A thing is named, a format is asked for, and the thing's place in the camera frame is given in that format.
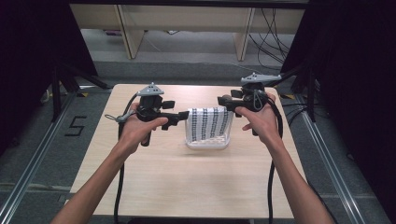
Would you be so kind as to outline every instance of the hand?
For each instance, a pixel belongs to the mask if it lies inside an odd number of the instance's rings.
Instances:
[[[132,110],[136,110],[138,103],[131,105]],[[168,118],[156,118],[149,122],[141,121],[136,115],[129,117],[123,127],[123,131],[118,142],[123,151],[122,154],[129,156],[136,152],[139,143],[145,143],[149,132],[155,131],[157,127],[168,122]]]
[[[267,92],[267,95],[273,101],[276,100],[273,94]],[[259,112],[253,112],[245,107],[238,106],[235,112],[246,117],[249,121],[249,124],[245,125],[242,130],[254,129],[265,145],[268,146],[281,140],[277,131],[276,116],[270,105],[266,104]]]

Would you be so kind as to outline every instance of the gray floor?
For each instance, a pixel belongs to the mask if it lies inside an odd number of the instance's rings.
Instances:
[[[270,68],[264,68],[258,61],[258,50],[249,40],[247,55],[243,62],[236,60],[233,35],[224,33],[178,32],[169,35],[164,31],[148,31],[145,34],[137,57],[129,60],[120,36],[109,36],[100,30],[82,31],[100,78],[108,84],[143,83],[154,81],[157,84],[186,85],[240,85],[240,77],[256,73],[277,75],[281,63],[261,54],[261,62]],[[289,46],[293,35],[281,35],[281,40]],[[267,47],[278,57],[279,52]],[[80,85],[91,85],[85,80]],[[281,95],[291,94],[292,79],[279,86]],[[11,223],[48,223],[62,207],[67,198],[68,189],[74,181],[83,160],[96,124],[106,105],[109,91],[93,89],[88,96],[77,97],[68,109],[59,132],[51,143],[46,157],[41,162],[30,188],[25,193]],[[284,97],[283,105],[296,103]],[[10,147],[0,158],[0,202],[3,202],[12,190],[46,130],[50,126],[51,102],[43,104],[34,111],[33,119],[19,135],[20,144]],[[292,112],[296,105],[284,106],[286,113]],[[317,106],[317,125],[335,159],[346,185],[356,200],[366,223],[390,223],[381,205],[366,183],[359,168],[347,157],[341,137],[338,135],[325,107]],[[78,116],[75,124],[84,126],[80,136],[67,136],[76,133],[70,124]],[[297,117],[290,125],[305,175],[327,204],[339,223],[354,223],[328,174],[317,146],[302,117]],[[91,223],[110,223],[112,217],[95,216]],[[174,223],[173,219],[149,219],[143,223]],[[266,223],[267,220],[255,220]],[[236,223],[236,220],[191,220],[191,223]],[[293,223],[292,219],[277,219],[275,223]]]

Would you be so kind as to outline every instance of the wooden tabletop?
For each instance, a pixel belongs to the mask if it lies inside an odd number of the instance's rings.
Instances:
[[[115,86],[99,120],[71,193],[76,192],[94,173],[117,143],[118,124],[105,114],[121,115],[128,101],[147,85]],[[219,106],[217,97],[240,87],[159,85],[163,99],[176,101],[176,113],[191,107]],[[266,91],[277,95],[276,90]],[[285,146],[298,170],[304,171],[291,137],[285,115]],[[139,147],[125,162],[125,177],[120,200],[121,216],[137,217],[268,217],[267,181],[271,157],[257,136],[242,127],[246,118],[234,118],[231,142],[225,149],[190,149],[185,143],[185,122],[161,128],[151,135],[148,147]],[[112,215],[118,177],[108,188],[95,215]],[[277,176],[273,185],[274,217],[292,217],[288,201]]]

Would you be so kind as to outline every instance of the white container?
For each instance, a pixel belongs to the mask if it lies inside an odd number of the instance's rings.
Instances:
[[[186,144],[192,149],[224,149],[230,143],[233,112],[224,106],[189,108]]]

